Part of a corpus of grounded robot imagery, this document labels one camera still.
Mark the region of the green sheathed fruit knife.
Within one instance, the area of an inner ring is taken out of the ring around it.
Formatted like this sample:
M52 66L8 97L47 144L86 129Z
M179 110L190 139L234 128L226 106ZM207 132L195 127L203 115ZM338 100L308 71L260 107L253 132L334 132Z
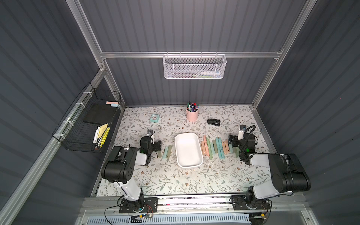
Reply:
M239 153L240 153L240 149L239 149L239 147L235 147L235 153L236 153L236 158L238 158L239 157Z

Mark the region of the teal folding knife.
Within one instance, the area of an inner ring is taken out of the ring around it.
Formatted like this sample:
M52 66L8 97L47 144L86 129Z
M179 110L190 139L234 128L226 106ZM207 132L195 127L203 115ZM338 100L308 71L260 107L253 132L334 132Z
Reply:
M167 158L167 152L168 152L168 146L165 147L162 159L166 159Z

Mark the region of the white oval storage box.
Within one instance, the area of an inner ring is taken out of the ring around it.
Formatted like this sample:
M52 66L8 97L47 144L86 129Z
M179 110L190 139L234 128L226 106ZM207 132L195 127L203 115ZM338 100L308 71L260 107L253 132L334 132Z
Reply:
M197 134L178 134L174 141L177 163L180 168L191 169L203 164L203 153Z

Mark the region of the pink folding fruit knife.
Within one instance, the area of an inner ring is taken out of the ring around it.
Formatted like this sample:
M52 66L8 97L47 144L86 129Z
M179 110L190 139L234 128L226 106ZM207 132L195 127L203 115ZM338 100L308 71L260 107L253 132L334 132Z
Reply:
M203 149L204 149L204 153L209 157L210 154L209 154L209 148L208 148L208 144L207 144L207 137L206 136L203 136Z

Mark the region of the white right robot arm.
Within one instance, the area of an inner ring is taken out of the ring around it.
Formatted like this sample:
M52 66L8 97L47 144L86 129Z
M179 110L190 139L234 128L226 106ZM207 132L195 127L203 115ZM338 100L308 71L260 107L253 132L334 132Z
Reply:
M226 144L246 165L266 167L271 173L269 181L250 186L245 194L231 196L234 210L267 211L272 208L270 199L273 197L310 190L310 179L295 154L257 153L257 140L253 134L244 134L242 139L230 135Z

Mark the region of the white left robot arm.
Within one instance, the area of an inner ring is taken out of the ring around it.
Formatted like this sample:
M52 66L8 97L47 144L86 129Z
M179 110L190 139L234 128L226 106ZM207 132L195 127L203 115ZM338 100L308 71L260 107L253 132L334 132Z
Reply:
M147 166L152 153L161 151L162 142L144 136L140 148L114 146L101 169L101 177L120 189L122 196L117 202L119 213L155 213L158 198L145 197L133 177L135 166Z

